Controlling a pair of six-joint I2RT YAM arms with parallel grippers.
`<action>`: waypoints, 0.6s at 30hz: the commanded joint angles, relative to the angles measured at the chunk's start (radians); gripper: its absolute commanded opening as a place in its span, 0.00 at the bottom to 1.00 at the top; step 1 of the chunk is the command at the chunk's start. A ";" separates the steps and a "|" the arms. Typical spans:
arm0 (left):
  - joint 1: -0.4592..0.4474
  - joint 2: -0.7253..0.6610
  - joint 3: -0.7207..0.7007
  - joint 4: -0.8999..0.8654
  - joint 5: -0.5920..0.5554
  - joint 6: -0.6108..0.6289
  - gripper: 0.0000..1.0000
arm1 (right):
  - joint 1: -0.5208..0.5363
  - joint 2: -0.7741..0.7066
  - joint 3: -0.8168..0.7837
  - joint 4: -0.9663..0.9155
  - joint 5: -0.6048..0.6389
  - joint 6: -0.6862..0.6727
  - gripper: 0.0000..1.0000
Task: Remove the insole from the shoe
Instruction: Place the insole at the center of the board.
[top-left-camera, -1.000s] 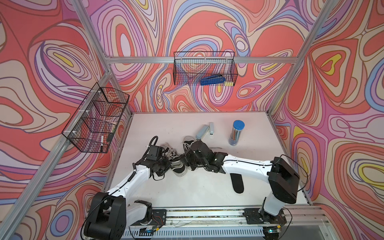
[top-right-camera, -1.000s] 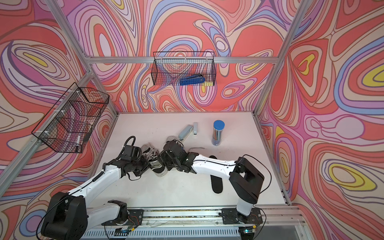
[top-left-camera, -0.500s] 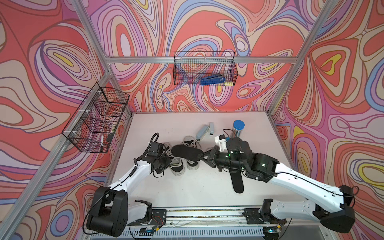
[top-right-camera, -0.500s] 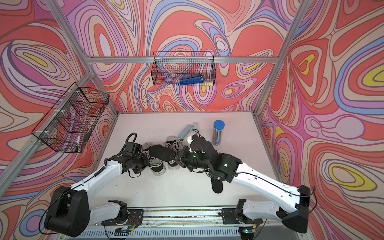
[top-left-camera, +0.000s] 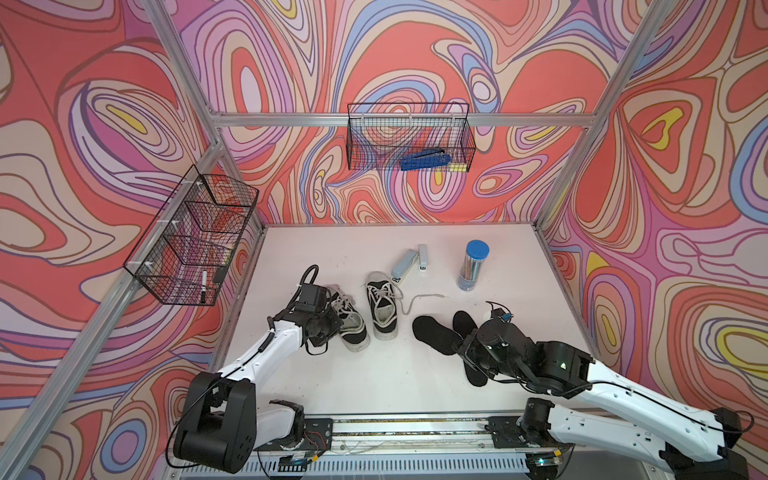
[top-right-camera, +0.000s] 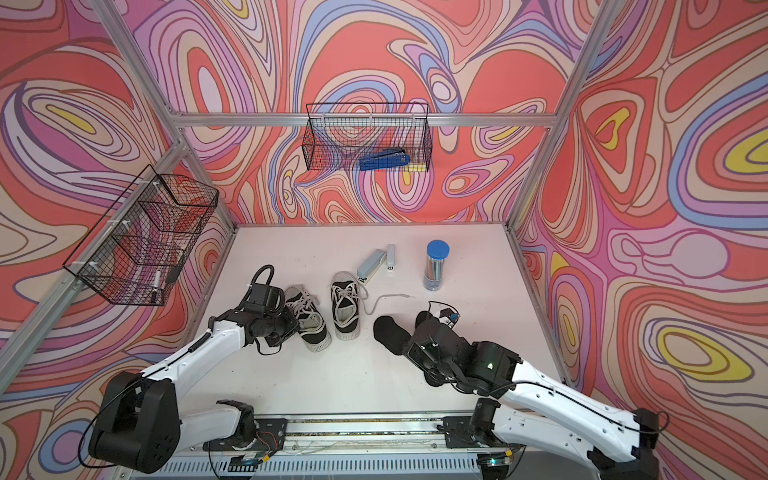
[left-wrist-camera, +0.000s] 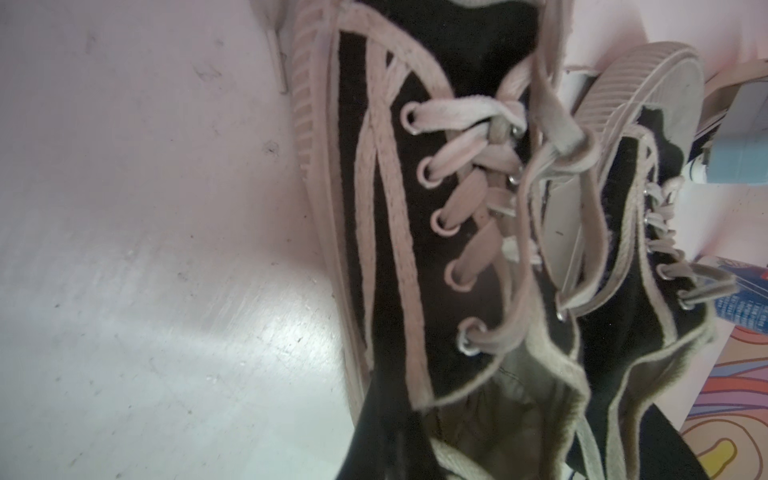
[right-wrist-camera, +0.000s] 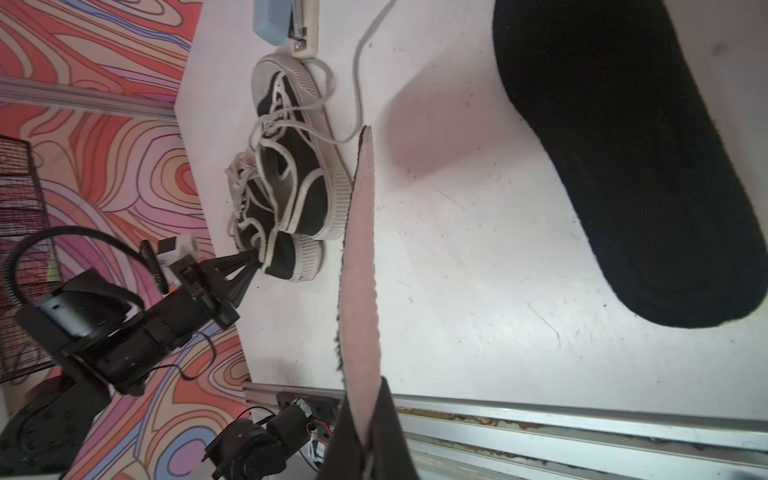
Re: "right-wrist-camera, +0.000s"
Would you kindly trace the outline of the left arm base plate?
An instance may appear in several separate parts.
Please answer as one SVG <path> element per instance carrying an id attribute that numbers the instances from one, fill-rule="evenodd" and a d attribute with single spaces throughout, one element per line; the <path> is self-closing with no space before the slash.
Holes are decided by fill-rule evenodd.
<path id="1" fill-rule="evenodd" d="M 247 408 L 205 447 L 213 479 L 266 479 L 283 472 L 296 454 L 319 470 L 341 400 L 285 391 L 276 400 L 275 407 Z"/>

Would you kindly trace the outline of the black canvas sneaker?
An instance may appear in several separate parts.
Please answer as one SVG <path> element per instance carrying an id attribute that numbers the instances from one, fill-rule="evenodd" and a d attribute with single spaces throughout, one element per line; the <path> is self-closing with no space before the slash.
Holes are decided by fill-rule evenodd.
<path id="1" fill-rule="evenodd" d="M 278 229 L 276 208 L 260 179 L 255 157 L 235 155 L 225 170 L 233 205 L 228 233 L 237 250 L 254 252 L 265 274 L 290 282 L 313 280 L 320 270 L 322 244 L 305 235 Z"/>
<path id="2" fill-rule="evenodd" d="M 335 89 L 327 64 L 272 53 L 253 69 L 257 120 L 248 151 L 282 232 L 313 240 L 335 240 L 344 234 L 353 186 L 338 147 L 363 130 L 360 59 L 394 5 L 385 4 L 355 48 L 351 67 L 355 124 L 343 139 L 332 135 L 325 111 Z"/>

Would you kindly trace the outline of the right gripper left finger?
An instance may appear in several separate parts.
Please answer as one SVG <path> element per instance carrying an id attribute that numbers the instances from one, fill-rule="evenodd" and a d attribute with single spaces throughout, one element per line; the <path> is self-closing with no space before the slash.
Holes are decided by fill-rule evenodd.
<path id="1" fill-rule="evenodd" d="M 347 397 L 339 416 L 317 480 L 361 480 L 365 452 L 358 438 Z"/>

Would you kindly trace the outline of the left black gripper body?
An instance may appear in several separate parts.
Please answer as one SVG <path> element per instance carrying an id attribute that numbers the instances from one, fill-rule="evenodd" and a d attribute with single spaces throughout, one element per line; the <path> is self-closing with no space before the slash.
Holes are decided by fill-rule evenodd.
<path id="1" fill-rule="evenodd" d="M 140 396 L 148 374 L 208 322 L 227 329 L 239 317 L 210 292 L 206 261 L 174 262 L 179 287 L 150 308 L 89 269 L 21 307 L 15 319 L 63 374 Z"/>

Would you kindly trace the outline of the black shoe insole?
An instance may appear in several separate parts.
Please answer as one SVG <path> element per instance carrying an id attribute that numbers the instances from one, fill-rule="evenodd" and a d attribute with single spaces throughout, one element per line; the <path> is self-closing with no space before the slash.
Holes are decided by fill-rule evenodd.
<path id="1" fill-rule="evenodd" d="M 660 1 L 499 1 L 506 94 L 617 298 L 661 326 L 750 315 L 767 246 Z"/>
<path id="2" fill-rule="evenodd" d="M 358 163 L 348 212 L 339 289 L 342 372 L 358 440 L 371 444 L 381 388 L 381 348 L 375 279 L 375 168 L 372 129 L 359 136 Z"/>

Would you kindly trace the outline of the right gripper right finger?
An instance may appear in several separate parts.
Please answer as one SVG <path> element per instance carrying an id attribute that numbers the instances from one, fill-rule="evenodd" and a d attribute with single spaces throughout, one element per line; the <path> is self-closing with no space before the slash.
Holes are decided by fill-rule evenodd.
<path id="1" fill-rule="evenodd" d="M 387 380 L 381 378 L 370 424 L 372 479 L 419 480 Z"/>

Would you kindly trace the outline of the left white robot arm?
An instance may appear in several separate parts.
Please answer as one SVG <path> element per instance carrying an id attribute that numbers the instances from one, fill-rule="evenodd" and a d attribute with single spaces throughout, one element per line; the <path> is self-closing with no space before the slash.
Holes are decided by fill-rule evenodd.
<path id="1" fill-rule="evenodd" d="M 245 252 L 170 269 L 179 286 L 151 307 L 133 292 L 90 269 L 30 302 L 16 279 L 19 249 L 3 261 L 3 286 L 19 308 L 15 320 L 60 367 L 33 389 L 1 434 L 1 474 L 65 473 L 74 464 L 94 419 L 115 393 L 140 397 L 150 374 L 207 323 L 223 330 L 238 319 L 260 268 Z"/>

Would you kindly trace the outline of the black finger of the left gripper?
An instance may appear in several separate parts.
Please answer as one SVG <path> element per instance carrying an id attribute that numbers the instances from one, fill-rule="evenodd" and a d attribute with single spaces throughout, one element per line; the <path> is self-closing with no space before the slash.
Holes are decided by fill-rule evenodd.
<path id="1" fill-rule="evenodd" d="M 219 300 L 239 307 L 253 278 L 261 268 L 256 250 L 217 257 L 206 261 L 210 292 Z"/>

